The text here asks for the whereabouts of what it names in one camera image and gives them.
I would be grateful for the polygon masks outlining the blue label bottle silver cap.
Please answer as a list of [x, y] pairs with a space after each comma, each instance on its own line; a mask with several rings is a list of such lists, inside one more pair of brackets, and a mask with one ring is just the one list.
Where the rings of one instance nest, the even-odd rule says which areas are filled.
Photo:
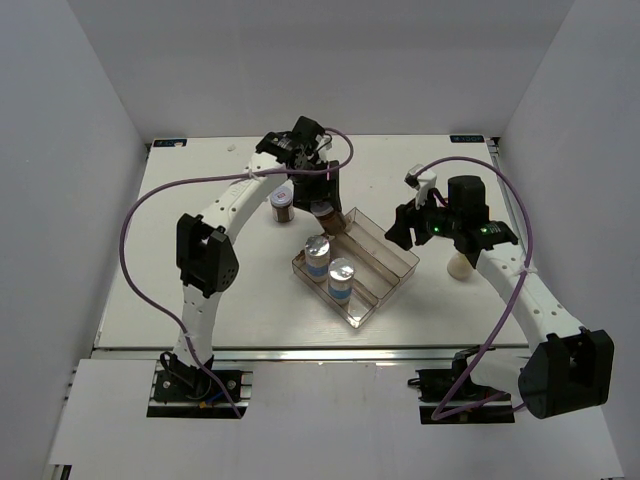
[[330, 259], [330, 242], [322, 235], [310, 236], [304, 245], [305, 268], [315, 283], [327, 279]]

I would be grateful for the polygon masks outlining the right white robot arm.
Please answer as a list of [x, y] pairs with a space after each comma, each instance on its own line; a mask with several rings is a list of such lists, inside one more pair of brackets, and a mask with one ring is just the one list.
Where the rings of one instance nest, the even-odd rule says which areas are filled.
[[480, 406], [478, 395], [488, 388], [490, 399], [516, 396], [539, 419], [605, 404], [613, 340], [604, 330], [586, 328], [559, 304], [531, 268], [511, 228], [490, 218], [481, 178], [450, 178], [446, 197], [437, 190], [431, 170], [410, 173], [405, 181], [417, 194], [397, 207], [386, 239], [404, 250], [434, 237], [452, 240], [456, 251], [505, 302], [503, 317], [516, 320], [531, 352], [527, 359], [492, 346], [457, 353], [445, 398], [458, 394]]

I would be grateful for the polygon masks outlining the aluminium table front rail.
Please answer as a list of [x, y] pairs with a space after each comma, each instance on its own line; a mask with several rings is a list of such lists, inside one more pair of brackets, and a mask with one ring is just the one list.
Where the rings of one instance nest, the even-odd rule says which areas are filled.
[[[392, 362], [452, 359], [464, 347], [453, 348], [318, 348], [318, 349], [214, 349], [214, 360], [219, 362]], [[91, 358], [101, 360], [158, 359], [164, 347], [136, 349], [94, 349]], [[501, 347], [496, 351], [528, 357], [529, 350], [522, 347]]]

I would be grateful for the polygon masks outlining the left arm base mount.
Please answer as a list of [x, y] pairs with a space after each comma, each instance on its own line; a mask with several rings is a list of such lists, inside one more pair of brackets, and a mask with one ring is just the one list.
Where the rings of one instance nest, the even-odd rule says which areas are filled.
[[213, 373], [221, 387], [197, 366], [169, 351], [156, 364], [146, 416], [164, 419], [239, 420], [249, 405], [253, 373], [223, 368]]

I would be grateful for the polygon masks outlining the brown spice jar red label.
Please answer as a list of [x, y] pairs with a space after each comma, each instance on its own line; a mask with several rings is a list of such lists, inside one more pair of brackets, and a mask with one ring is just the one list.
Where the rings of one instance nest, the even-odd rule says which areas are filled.
[[271, 193], [269, 201], [274, 220], [277, 223], [289, 223], [294, 219], [293, 199], [292, 190], [284, 185]]

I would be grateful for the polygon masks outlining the yellow cap spice bottle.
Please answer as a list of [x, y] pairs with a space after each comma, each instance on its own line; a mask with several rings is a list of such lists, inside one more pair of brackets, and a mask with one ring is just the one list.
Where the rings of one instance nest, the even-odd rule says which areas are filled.
[[473, 267], [464, 254], [455, 253], [447, 263], [447, 272], [455, 280], [466, 281], [473, 272]]

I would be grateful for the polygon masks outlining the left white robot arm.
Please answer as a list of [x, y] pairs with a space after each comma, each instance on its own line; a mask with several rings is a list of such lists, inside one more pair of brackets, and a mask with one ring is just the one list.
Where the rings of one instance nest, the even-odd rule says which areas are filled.
[[213, 204], [177, 223], [177, 266], [183, 284], [182, 327], [172, 353], [183, 364], [177, 387], [199, 399], [211, 387], [212, 333], [222, 293], [239, 272], [233, 244], [259, 205], [286, 181], [293, 184], [293, 207], [342, 210], [337, 161], [321, 151], [334, 132], [301, 116], [293, 129], [269, 132], [255, 147], [246, 176], [233, 181]]

